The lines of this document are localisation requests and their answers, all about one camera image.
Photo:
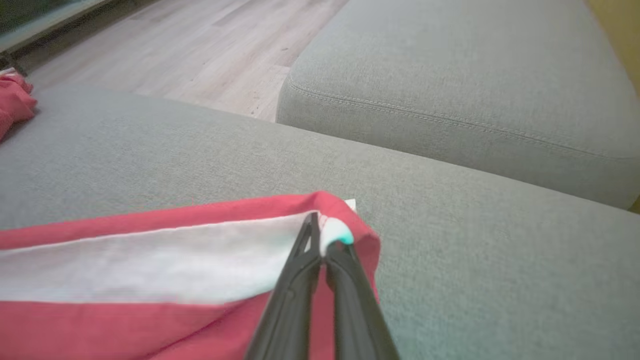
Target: seam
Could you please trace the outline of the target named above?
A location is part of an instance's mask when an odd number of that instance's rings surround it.
[[[492,133],[492,134],[503,136],[503,137],[506,137],[506,138],[517,139],[517,140],[520,140],[520,141],[523,141],[523,142],[531,143],[533,145],[537,145],[537,146],[544,147],[544,148],[551,149],[551,150],[558,150],[558,151],[582,154],[582,155],[585,155],[585,156],[592,156],[594,158],[603,158],[603,159],[607,159],[607,160],[634,160],[634,159],[637,159],[637,157],[617,158],[617,157],[604,155],[603,153],[598,153],[598,152],[595,152],[595,151],[578,149],[578,148],[573,147],[573,146],[571,146],[569,144],[555,142],[555,141],[553,141],[553,140],[551,140],[549,138],[545,138],[543,136],[538,136],[538,135],[526,133],[525,131],[519,131],[519,130],[514,130],[514,129],[508,129],[508,128],[505,128],[505,127],[499,127],[499,126],[495,126],[495,125],[492,125],[492,124],[485,124],[483,122],[479,122],[479,121],[476,121],[476,120],[464,119],[464,118],[461,118],[461,117],[445,115],[445,114],[442,114],[442,113],[433,113],[433,112],[421,111],[421,110],[418,110],[418,109],[404,108],[404,107],[398,106],[398,105],[392,105],[392,104],[387,104],[387,103],[378,102],[378,101],[369,101],[369,100],[364,100],[364,99],[358,99],[356,97],[342,97],[342,96],[339,97],[339,96],[332,95],[332,94],[316,92],[315,90],[310,90],[308,88],[305,88],[304,86],[300,86],[300,85],[297,85],[296,83],[294,83],[294,80],[291,77],[291,75],[289,75],[289,77],[288,77],[287,84],[289,85],[290,88],[292,88],[293,90],[295,90],[296,92],[298,92],[298,93],[300,93],[302,95],[309,96],[309,97],[315,97],[317,99],[324,100],[324,101],[327,101],[327,102],[334,102],[334,103],[337,103],[337,104],[356,106],[356,107],[359,107],[359,108],[366,108],[366,109],[369,109],[369,110],[382,111],[382,112],[387,112],[387,113],[394,113],[394,114],[398,114],[398,115],[405,116],[405,117],[414,117],[414,118],[418,118],[418,119],[439,122],[439,123],[442,123],[442,124],[447,124],[447,125],[456,126],[456,127],[464,127],[464,128],[467,128],[467,129],[480,130],[480,131],[482,131],[484,133]]]

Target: folded cloth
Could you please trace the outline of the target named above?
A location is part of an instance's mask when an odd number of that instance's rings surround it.
[[[35,116],[32,109],[38,103],[29,94],[33,85],[16,72],[0,75],[0,139],[14,122]]]
[[[379,238],[325,192],[0,231],[0,359],[240,360],[312,211],[349,227],[377,294]],[[333,359],[324,277],[315,360]]]

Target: floor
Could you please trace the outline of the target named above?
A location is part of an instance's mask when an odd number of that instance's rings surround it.
[[[293,61],[347,0],[122,1],[20,62],[82,83],[275,121]]]

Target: yellow wall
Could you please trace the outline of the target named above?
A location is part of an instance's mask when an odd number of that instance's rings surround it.
[[[640,94],[640,0],[586,0]]]

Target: gray cushion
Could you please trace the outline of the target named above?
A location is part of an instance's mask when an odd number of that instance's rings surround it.
[[[628,208],[640,104],[581,0],[350,0],[277,122]]]
[[[328,190],[381,236],[403,359],[637,359],[640,217],[505,177],[171,101],[36,94],[0,227]]]

